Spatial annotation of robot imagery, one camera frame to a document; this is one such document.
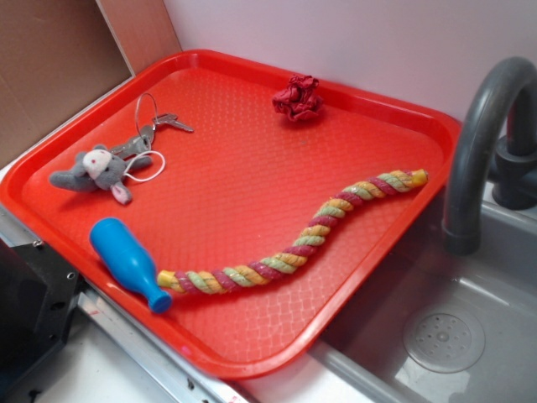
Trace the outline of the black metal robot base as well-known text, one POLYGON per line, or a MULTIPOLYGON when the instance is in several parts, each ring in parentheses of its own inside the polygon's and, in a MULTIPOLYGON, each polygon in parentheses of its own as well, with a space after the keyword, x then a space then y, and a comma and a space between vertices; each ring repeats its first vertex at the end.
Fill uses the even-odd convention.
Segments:
POLYGON ((1 243, 1 401, 66 345, 80 287, 50 246, 1 243))

